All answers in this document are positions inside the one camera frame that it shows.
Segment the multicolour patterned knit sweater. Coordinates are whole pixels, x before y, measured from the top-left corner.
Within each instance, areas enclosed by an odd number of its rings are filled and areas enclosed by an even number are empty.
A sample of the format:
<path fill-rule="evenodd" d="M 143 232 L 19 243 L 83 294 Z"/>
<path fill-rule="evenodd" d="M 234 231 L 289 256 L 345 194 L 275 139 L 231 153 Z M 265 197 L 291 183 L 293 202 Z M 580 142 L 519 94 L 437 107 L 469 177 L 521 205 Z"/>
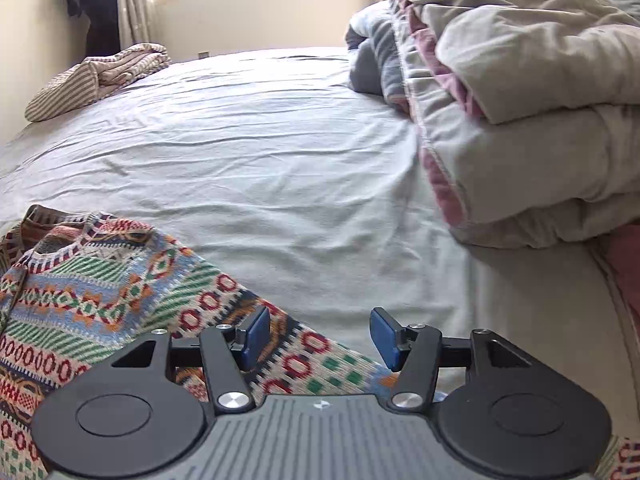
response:
<path fill-rule="evenodd" d="M 271 339 L 250 388 L 267 393 L 386 392 L 392 376 L 326 338 L 359 306 L 388 304 L 461 334 L 492 321 L 590 391 L 621 422 L 638 422 L 639 390 L 622 327 L 624 302 L 586 245 L 468 249 L 437 227 L 385 242 L 348 231 L 309 258 L 261 263 L 297 321 L 272 308 Z M 194 336 L 239 321 L 262 300 L 213 263 L 145 223 L 34 207 L 1 242 L 1 470 L 37 479 L 32 414 L 52 389 L 154 328 Z"/>

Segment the dark hanging clothes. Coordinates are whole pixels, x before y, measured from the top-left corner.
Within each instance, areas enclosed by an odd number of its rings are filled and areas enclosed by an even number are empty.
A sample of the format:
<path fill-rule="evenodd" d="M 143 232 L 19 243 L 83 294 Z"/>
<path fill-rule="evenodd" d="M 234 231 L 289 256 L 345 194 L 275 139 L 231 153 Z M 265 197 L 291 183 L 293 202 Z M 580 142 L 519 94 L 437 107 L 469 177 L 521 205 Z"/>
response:
<path fill-rule="evenodd" d="M 70 18 L 89 21 L 87 56 L 109 56 L 120 50 L 117 0 L 66 0 Z"/>

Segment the grey bed sheet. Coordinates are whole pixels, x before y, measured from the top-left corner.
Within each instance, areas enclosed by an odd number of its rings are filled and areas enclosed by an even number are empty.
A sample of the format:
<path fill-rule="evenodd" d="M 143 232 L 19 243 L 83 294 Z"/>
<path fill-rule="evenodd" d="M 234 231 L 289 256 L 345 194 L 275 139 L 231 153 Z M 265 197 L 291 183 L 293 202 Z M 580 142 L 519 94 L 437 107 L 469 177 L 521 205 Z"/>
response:
<path fill-rule="evenodd" d="M 28 126 L 1 148 L 1 224 L 35 204 L 148 222 L 366 356 L 375 307 L 451 337 L 488 328 L 637 437 L 628 326 L 590 250 L 458 243 L 416 127 L 347 72 L 330 48 L 217 56 Z"/>

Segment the pink pillow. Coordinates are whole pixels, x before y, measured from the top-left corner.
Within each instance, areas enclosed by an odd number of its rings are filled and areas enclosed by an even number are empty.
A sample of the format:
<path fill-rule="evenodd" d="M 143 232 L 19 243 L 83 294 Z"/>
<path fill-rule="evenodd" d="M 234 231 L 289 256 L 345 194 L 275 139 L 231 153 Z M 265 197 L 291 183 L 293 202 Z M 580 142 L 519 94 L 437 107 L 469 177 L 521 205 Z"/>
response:
<path fill-rule="evenodd" d="M 604 258 L 611 267 L 616 284 L 626 304 L 639 314 L 640 295 L 640 226 L 626 224 L 605 237 Z"/>

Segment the grey blue folded blanket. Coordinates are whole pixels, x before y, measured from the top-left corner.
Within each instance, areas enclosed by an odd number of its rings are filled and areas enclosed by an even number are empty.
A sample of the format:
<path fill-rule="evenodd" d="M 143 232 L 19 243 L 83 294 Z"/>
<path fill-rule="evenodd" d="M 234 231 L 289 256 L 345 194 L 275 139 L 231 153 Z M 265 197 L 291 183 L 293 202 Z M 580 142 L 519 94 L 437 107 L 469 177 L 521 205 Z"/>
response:
<path fill-rule="evenodd" d="M 345 34 L 349 84 L 352 90 L 382 96 L 388 106 L 409 114 L 392 17 L 387 2 L 379 1 L 350 18 Z"/>

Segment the beige and pink comforter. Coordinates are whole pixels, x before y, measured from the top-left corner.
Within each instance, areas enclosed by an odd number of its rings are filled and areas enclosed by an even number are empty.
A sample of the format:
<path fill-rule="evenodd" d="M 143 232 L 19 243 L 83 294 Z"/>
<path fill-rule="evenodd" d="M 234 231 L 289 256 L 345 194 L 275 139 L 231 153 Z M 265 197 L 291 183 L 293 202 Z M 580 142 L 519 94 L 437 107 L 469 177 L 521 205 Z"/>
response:
<path fill-rule="evenodd" d="M 421 157 L 460 242 L 639 218 L 639 21 L 608 0 L 387 0 Z"/>

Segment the striped beige folded cloth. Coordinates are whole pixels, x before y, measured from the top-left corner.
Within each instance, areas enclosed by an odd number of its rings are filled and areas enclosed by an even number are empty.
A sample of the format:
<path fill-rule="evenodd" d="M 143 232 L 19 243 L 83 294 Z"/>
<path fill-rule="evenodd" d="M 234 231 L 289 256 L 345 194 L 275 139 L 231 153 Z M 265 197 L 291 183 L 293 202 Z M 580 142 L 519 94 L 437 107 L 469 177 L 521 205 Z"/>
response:
<path fill-rule="evenodd" d="M 161 44 L 134 44 L 109 56 L 87 56 L 47 82 L 25 108 L 28 122 L 45 122 L 94 104 L 130 84 L 167 68 Z"/>

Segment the beige window curtain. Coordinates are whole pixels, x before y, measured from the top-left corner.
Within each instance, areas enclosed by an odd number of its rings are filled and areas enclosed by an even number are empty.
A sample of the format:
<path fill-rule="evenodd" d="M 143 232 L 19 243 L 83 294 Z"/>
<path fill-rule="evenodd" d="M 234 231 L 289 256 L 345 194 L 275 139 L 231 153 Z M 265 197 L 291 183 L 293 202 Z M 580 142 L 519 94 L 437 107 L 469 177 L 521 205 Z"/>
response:
<path fill-rule="evenodd" d="M 157 40 L 154 0 L 116 0 L 120 48 Z"/>

